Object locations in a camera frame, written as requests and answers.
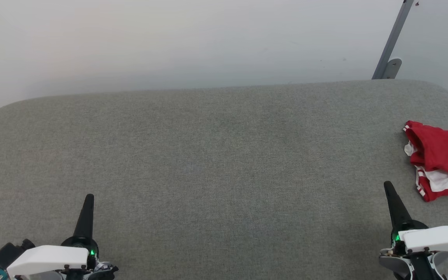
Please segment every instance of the gray fabric surface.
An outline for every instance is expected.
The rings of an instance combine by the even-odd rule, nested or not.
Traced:
[[[402,127],[448,129],[448,92],[416,81],[86,94],[0,108],[0,247],[58,245],[96,195],[118,279],[393,279],[383,182],[414,187]]]

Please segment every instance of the red garment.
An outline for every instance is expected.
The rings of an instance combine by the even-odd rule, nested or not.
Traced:
[[[411,163],[425,167],[426,171],[448,172],[448,131],[408,121],[406,135],[418,149],[412,154]]]
[[[430,181],[428,180],[427,177],[425,177],[423,172],[418,171],[417,176],[418,176],[417,181],[418,192],[422,195],[423,199],[426,202],[430,202],[441,196],[448,195],[448,189],[438,192],[432,191],[432,188],[430,187]]]

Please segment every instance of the white fabric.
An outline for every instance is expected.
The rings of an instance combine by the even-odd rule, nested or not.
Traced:
[[[416,152],[416,147],[409,142],[409,144],[405,145],[404,151],[408,156],[411,156],[414,152]],[[416,186],[418,186],[418,190],[420,193],[422,191],[422,187],[419,185],[419,177],[425,177],[430,181],[430,188],[434,192],[440,192],[448,189],[448,172],[443,170],[434,170],[434,171],[425,171],[425,168],[422,166],[416,167]]]

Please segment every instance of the teal connector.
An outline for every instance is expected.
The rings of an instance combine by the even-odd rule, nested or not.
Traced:
[[[0,280],[9,280],[8,275],[3,269],[0,269]]]

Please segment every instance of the fabric texture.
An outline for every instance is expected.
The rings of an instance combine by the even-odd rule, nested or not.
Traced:
[[[0,247],[59,245],[93,193],[118,279],[392,280],[378,264],[384,181],[413,218],[448,225],[448,197],[416,193],[409,119],[448,130],[448,92],[375,80],[13,103],[0,108]]]

